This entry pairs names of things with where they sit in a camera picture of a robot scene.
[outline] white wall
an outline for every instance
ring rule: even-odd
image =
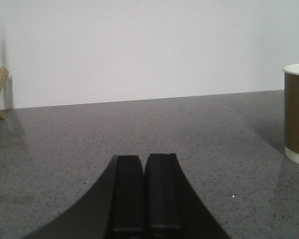
[[[282,89],[299,0],[0,0],[15,108]]]

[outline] speckled granite surface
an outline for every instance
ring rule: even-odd
[[[113,154],[174,152],[233,239],[299,239],[283,91],[19,109],[0,121],[0,239],[73,205]]]

